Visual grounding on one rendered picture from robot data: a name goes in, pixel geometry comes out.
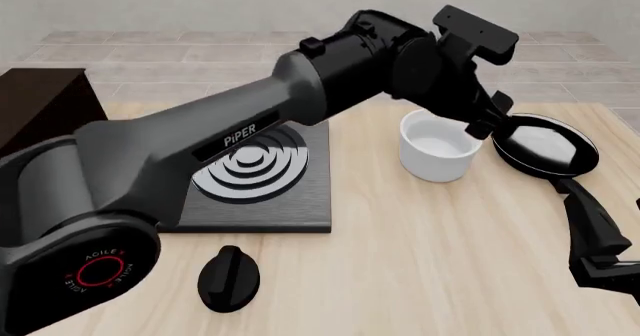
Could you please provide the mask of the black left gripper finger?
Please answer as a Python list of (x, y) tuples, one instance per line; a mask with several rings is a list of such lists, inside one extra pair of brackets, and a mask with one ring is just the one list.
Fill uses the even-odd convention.
[(465, 132), (476, 140), (485, 140), (490, 137), (497, 128), (502, 124), (501, 117), (490, 117), (484, 119), (477, 119), (470, 122), (465, 128)]

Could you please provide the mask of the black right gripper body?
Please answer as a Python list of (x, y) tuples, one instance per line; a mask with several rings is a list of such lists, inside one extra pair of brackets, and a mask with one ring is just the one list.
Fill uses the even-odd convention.
[(640, 289), (640, 261), (618, 260), (627, 248), (619, 246), (599, 251), (571, 248), (569, 270), (576, 284), (596, 289)]

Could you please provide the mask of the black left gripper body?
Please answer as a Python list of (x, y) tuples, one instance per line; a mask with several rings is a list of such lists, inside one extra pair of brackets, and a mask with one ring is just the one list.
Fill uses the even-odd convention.
[(503, 123), (508, 116), (494, 104), (476, 77), (477, 65), (470, 58), (457, 62), (439, 53), (442, 70), (438, 77), (438, 115), (466, 123)]

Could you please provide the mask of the white bowl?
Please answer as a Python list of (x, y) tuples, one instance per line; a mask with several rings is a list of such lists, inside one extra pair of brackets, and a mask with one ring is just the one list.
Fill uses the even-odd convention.
[(482, 141), (465, 132), (467, 124), (427, 110), (407, 113), (399, 124), (399, 160), (413, 176), (453, 182), (469, 170)]

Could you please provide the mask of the black frying pan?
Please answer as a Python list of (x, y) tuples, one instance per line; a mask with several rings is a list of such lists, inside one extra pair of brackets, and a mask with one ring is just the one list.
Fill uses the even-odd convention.
[(539, 179), (571, 179), (599, 163), (595, 144), (578, 129), (533, 113), (514, 113), (492, 134), (498, 155), (516, 170)]

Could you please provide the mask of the flat black stove plate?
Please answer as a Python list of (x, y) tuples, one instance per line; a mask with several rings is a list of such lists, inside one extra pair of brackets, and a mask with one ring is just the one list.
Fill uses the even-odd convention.
[(330, 233), (329, 127), (293, 122), (194, 174), (179, 223), (161, 233)]

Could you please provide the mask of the round black stove knob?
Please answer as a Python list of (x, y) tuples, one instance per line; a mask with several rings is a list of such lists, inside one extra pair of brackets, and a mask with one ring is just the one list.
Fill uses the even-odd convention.
[(239, 311), (257, 295), (260, 272), (255, 260), (235, 245), (223, 246), (199, 274), (203, 304), (217, 313)]

